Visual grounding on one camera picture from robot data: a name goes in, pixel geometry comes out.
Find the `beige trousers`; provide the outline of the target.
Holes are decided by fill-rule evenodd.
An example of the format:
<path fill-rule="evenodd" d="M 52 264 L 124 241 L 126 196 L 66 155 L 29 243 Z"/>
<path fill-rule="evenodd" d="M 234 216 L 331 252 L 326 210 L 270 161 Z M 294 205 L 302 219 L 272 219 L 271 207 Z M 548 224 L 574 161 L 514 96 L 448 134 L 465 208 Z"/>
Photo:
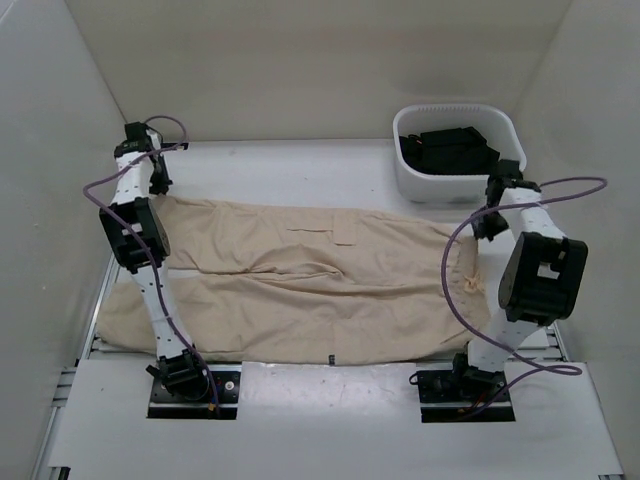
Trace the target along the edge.
<path fill-rule="evenodd" d="M 163 197 L 179 315 L 209 360 L 363 365 L 456 350 L 490 318 L 478 245 L 375 210 Z"/>

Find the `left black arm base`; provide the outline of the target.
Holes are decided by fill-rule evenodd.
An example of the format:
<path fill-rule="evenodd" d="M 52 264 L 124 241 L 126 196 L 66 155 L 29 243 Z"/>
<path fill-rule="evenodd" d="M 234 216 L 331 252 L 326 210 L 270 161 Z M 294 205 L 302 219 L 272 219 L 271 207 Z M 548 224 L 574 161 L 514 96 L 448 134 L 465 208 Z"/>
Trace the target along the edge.
<path fill-rule="evenodd" d="M 241 392 L 240 363 L 210 364 L 217 403 L 213 406 L 208 378 L 189 383 L 186 387 L 169 388 L 155 378 L 147 407 L 149 419 L 235 420 Z"/>

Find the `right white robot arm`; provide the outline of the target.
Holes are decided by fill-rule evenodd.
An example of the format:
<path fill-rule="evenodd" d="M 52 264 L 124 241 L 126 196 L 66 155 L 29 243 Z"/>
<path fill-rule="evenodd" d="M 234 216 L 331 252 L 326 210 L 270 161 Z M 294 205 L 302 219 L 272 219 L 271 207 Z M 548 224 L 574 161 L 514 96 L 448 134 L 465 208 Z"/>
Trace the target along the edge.
<path fill-rule="evenodd" d="M 496 386 L 507 359 L 530 335 L 570 316 L 588 255 L 584 242 L 554 224 L 540 187 L 524 179 L 517 161 L 497 162 L 485 194 L 486 205 L 471 221 L 474 237 L 492 241 L 509 230 L 515 246 L 499 282 L 498 312 L 454 358 L 449 387 L 464 400 Z"/>

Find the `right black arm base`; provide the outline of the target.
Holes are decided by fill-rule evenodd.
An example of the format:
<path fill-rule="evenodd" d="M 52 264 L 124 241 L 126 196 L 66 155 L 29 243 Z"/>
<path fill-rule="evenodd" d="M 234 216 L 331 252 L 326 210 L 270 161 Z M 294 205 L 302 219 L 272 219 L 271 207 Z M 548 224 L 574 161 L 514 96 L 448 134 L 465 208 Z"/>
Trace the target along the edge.
<path fill-rule="evenodd" d="M 506 378 L 458 378 L 452 370 L 419 370 L 409 377 L 418 390 L 421 422 L 508 423 L 516 420 Z"/>

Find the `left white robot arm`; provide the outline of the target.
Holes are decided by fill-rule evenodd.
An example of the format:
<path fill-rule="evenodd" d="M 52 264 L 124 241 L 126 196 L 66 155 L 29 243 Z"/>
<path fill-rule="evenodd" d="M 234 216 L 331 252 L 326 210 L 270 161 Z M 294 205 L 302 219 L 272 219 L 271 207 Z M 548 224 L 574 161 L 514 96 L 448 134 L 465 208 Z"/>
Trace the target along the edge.
<path fill-rule="evenodd" d="M 152 198 L 169 192 L 172 180 L 163 153 L 162 135 L 144 122 L 124 127 L 125 140 L 115 147 L 121 176 L 116 192 L 99 218 L 118 264 L 132 275 L 150 317 L 156 341 L 156 364 L 147 371 L 172 395 L 204 401 L 210 377 L 195 354 L 168 284 L 167 233 Z"/>

